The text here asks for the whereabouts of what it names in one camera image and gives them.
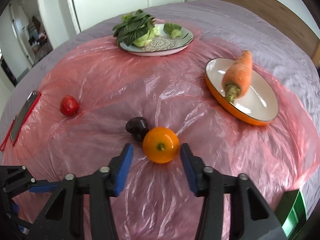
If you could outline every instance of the oval plate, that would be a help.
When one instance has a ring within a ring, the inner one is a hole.
[[[233,62],[227,58],[216,58],[207,63],[205,80],[210,92],[236,118],[252,125],[269,124],[278,116],[278,101],[269,84],[254,70],[250,88],[244,97],[236,99],[233,104],[224,99],[221,82]]]
[[[193,41],[193,33],[184,27],[181,28],[181,37],[171,39],[170,35],[165,33],[163,30],[164,24],[156,24],[155,26],[160,26],[161,35],[156,36],[150,45],[138,48],[133,44],[127,46],[124,42],[121,42],[119,46],[127,52],[137,56],[159,57],[182,51]]]

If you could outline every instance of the orange carrot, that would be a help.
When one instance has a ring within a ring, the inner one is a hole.
[[[251,84],[252,55],[244,50],[241,56],[228,68],[222,79],[225,99],[233,103],[236,98],[243,97]]]

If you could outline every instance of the mattress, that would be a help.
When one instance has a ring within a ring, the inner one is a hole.
[[[298,96],[320,134],[320,82],[311,59],[289,38],[245,8],[219,0],[163,5],[146,9],[159,19],[180,19],[203,29],[206,37],[217,37],[252,52],[255,63],[279,79]],[[17,85],[0,120],[0,139],[9,129],[29,93],[42,78],[72,49],[85,42],[112,34],[120,17],[101,22],[81,32],[42,59]],[[302,191],[308,215],[320,198],[319,169]]]

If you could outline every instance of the strawberry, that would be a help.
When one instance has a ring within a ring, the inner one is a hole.
[[[71,95],[66,95],[60,103],[60,112],[66,116],[74,115],[79,110],[78,101]]]

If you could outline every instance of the screw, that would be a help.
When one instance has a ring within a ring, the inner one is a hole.
[[[66,180],[73,180],[75,178],[75,176],[73,174],[68,174],[66,176]]]
[[[101,168],[99,169],[99,171],[102,172],[102,173],[107,173],[107,172],[110,171],[110,168],[109,168],[109,167],[101,167]]]
[[[247,176],[247,174],[241,173],[241,174],[239,174],[239,178],[242,180],[247,180],[248,176]]]
[[[203,171],[206,172],[206,173],[213,173],[213,168],[210,167],[210,166],[205,166],[203,168]]]

